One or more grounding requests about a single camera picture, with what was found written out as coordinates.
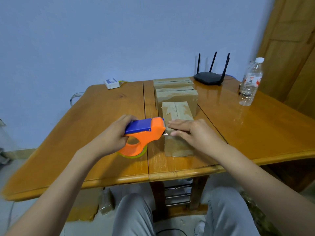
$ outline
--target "orange tape dispenser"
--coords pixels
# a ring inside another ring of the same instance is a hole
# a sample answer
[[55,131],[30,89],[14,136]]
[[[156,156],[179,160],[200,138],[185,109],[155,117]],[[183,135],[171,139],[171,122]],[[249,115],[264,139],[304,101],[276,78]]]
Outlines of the orange tape dispenser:
[[139,142],[127,143],[118,153],[126,158],[138,158],[146,152],[147,144],[158,140],[164,131],[164,119],[160,117],[132,121],[126,127],[125,136],[132,136]]

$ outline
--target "wooden door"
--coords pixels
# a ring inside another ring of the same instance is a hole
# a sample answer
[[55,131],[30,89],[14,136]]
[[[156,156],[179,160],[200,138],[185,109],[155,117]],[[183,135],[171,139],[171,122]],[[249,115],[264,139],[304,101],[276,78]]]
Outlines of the wooden door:
[[315,48],[303,66],[284,103],[315,119]]
[[276,0],[259,57],[265,57],[259,90],[285,101],[309,57],[315,37],[315,0]]

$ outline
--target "white bottle cap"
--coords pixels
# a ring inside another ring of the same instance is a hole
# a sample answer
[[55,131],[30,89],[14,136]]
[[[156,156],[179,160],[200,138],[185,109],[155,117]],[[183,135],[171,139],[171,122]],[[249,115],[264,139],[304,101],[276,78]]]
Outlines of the white bottle cap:
[[265,60],[265,58],[257,57],[256,60],[255,60],[255,62],[256,62],[256,63],[263,63],[264,60]]

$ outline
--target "wireless router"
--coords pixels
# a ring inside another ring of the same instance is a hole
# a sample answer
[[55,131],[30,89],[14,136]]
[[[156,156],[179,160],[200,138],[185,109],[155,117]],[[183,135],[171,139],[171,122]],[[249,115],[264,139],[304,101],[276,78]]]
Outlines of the wireless router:
[[212,67],[213,67],[213,63],[215,62],[215,56],[213,57],[212,60],[212,64],[210,67],[210,71],[209,72],[200,72],[199,73],[199,64],[200,64],[200,54],[199,54],[199,58],[198,58],[198,67],[197,67],[197,74],[194,75],[195,80],[197,80],[200,83],[206,84],[206,85],[221,85],[221,83],[224,80],[224,76],[225,76],[225,71],[226,71],[226,67],[227,64],[229,63],[230,60],[230,53],[227,55],[226,58],[226,62],[225,62],[225,67],[223,70],[222,75],[218,75],[216,73],[212,73]]

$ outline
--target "bottle label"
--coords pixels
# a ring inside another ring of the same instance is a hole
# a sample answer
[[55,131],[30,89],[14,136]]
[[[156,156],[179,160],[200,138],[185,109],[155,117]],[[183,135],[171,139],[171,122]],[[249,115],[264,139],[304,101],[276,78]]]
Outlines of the bottle label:
[[253,73],[248,73],[246,75],[245,83],[249,86],[258,87],[261,79],[262,76],[253,76]]

